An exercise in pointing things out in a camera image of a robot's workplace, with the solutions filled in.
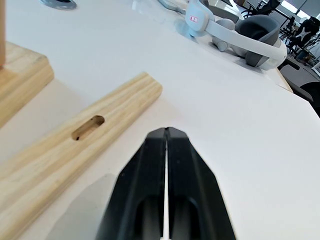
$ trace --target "slot hole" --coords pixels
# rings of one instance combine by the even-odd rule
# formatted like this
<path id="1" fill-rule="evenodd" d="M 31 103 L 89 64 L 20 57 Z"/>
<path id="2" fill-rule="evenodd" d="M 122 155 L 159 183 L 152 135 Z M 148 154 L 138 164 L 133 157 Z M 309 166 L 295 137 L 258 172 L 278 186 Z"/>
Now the slot hole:
<path id="1" fill-rule="evenodd" d="M 84 139 L 86 136 L 100 127 L 104 122 L 105 118 L 103 116 L 96 115 L 92 117 L 71 134 L 72 139 L 75 141 Z"/>

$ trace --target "office chair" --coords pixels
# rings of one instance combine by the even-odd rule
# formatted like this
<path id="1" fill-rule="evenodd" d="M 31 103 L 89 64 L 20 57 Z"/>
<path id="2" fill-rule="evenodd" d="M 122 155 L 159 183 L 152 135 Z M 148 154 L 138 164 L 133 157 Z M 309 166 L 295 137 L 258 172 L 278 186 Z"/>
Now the office chair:
<path id="1" fill-rule="evenodd" d="M 297 50 L 303 48 L 305 44 L 319 31 L 320 20 L 311 16 L 310 19 L 305 20 L 299 29 L 296 31 L 294 36 L 289 40 L 287 47 L 290 50 L 290 53 L 295 53 L 297 55 Z"/>
<path id="2" fill-rule="evenodd" d="M 248 18 L 249 16 L 253 15 L 269 15 L 280 5 L 280 0 L 269 0 L 267 4 L 263 5 L 262 7 L 258 6 L 257 8 L 255 8 L 251 3 L 248 4 L 249 9 L 241 12 L 241 14 L 246 13 L 243 16 L 244 18 Z"/>
<path id="3" fill-rule="evenodd" d="M 312 102 L 310 102 L 310 104 L 316 114 L 320 117 L 320 82 L 308 82 L 300 88 L 312 96 Z"/>
<path id="4" fill-rule="evenodd" d="M 282 40 L 286 39 L 284 41 L 285 43 L 287 42 L 288 39 L 292 38 L 293 35 L 295 34 L 295 29 L 294 29 L 294 26 L 296 25 L 295 20 L 296 18 L 292 16 L 288 24 L 280 30 L 280 39 Z"/>
<path id="5" fill-rule="evenodd" d="M 300 66 L 290 59 L 286 59 L 279 67 L 278 70 L 282 69 L 284 66 L 290 65 L 296 70 L 300 69 Z M 308 82 L 302 86 L 297 86 L 287 77 L 283 76 L 286 82 L 291 87 L 293 93 L 305 100 L 307 100 L 316 114 L 320 117 L 320 82 Z"/>

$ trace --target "window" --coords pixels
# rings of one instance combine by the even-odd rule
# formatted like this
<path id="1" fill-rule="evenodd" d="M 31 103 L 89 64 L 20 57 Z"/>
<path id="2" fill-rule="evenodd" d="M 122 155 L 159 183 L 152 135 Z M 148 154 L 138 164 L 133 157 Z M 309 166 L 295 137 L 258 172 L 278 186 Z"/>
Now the window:
<path id="1" fill-rule="evenodd" d="M 294 14 L 298 11 L 298 9 L 295 6 L 293 6 L 292 4 L 290 4 L 289 2 L 287 2 L 285 0 L 281 3 L 281 6 L 288 9 L 290 12 L 292 12 Z"/>
<path id="2" fill-rule="evenodd" d="M 304 11 L 301 11 L 301 10 L 298 12 L 297 16 L 301 19 L 303 19 L 303 18 L 309 19 L 310 18 L 310 16 L 308 14 L 306 14 Z"/>

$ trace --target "wooden board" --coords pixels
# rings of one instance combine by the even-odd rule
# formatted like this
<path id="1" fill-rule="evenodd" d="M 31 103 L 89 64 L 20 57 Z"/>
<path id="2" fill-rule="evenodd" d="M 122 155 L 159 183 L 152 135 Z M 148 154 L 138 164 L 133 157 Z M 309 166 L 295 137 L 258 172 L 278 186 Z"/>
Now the wooden board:
<path id="1" fill-rule="evenodd" d="M 0 166 L 0 240 L 16 239 L 161 92 L 142 73 Z"/>
<path id="2" fill-rule="evenodd" d="M 53 78 L 46 56 L 7 42 L 0 69 L 0 128 Z"/>

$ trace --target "vr headset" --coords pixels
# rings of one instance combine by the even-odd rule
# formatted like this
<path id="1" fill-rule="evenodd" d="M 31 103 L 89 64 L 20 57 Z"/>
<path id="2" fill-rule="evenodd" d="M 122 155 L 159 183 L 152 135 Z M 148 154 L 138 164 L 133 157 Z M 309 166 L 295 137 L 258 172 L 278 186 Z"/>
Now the vr headset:
<path id="1" fill-rule="evenodd" d="M 185 21 L 191 36 L 210 34 L 212 43 L 221 52 L 232 48 L 252 67 L 274 69 L 287 57 L 287 47 L 279 39 L 279 24 L 267 15 L 254 15 L 237 23 L 227 18 L 215 21 L 215 15 L 204 2 L 190 0 Z"/>

